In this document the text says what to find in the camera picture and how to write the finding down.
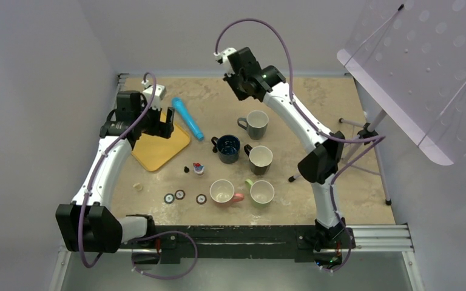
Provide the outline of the grey mug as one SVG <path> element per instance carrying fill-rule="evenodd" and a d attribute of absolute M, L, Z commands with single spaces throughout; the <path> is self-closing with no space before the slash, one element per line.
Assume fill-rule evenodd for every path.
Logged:
<path fill-rule="evenodd" d="M 237 119 L 237 125 L 246 130 L 249 137 L 253 140 L 259 140 L 264 137 L 268 123 L 268 115 L 260 110 L 251 111 L 247 117 Z"/>

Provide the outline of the dark blue mug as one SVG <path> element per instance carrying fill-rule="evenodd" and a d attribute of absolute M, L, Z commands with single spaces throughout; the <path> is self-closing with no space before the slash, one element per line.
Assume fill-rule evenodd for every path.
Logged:
<path fill-rule="evenodd" d="M 219 138 L 213 136 L 211 143 L 213 144 L 212 151 L 218 154 L 221 162 L 233 164 L 238 161 L 241 142 L 236 136 L 223 135 Z"/>

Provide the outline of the black mug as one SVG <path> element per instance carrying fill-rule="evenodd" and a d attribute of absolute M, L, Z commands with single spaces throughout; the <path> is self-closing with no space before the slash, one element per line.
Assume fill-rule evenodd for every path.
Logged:
<path fill-rule="evenodd" d="M 244 151 L 249 158 L 249 168 L 254 175 L 265 175 L 273 161 L 273 152 L 263 145 L 252 147 L 249 144 L 244 146 Z"/>

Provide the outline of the pink mug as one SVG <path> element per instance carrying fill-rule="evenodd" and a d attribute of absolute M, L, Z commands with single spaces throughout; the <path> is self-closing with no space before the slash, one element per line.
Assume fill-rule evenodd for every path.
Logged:
<path fill-rule="evenodd" d="M 233 183 L 226 179 L 214 181 L 209 189 L 211 200 L 220 207 L 229 207 L 245 199 L 244 194 L 237 193 Z"/>

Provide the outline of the light green mug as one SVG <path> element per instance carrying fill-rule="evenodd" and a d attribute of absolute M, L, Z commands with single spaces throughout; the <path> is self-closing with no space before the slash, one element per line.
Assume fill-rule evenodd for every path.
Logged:
<path fill-rule="evenodd" d="M 249 190 L 249 196 L 252 203 L 257 208 L 264 208 L 274 200 L 275 189 L 274 186 L 265 180 L 252 181 L 251 179 L 245 180 L 246 188 Z"/>

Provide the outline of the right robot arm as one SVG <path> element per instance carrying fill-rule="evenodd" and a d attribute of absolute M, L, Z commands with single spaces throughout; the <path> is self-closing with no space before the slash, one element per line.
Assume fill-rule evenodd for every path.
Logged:
<path fill-rule="evenodd" d="M 342 132 L 332 132 L 304 107 L 279 69 L 262 68 L 250 48 L 227 48 L 214 54 L 224 67 L 224 81 L 238 100 L 252 97 L 279 115 L 305 149 L 298 163 L 302 178 L 311 184 L 316 203 L 316 238 L 330 247 L 340 239 L 345 223 L 337 206 L 333 178 L 343 150 Z"/>

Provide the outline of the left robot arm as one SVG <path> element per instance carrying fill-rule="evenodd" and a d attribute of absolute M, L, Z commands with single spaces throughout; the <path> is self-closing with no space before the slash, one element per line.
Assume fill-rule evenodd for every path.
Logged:
<path fill-rule="evenodd" d="M 155 244 L 157 232 L 150 215 L 129 215 L 117 219 L 109 210 L 117 179 L 142 135 L 168 139 L 174 130 L 174 108 L 168 107 L 166 119 L 160 101 L 162 85 L 138 91 L 122 91 L 116 108 L 100 128 L 98 151 L 81 188 L 68 204 L 60 204 L 55 217 L 66 248 L 115 253 L 124 242 L 134 240 L 140 247 Z"/>

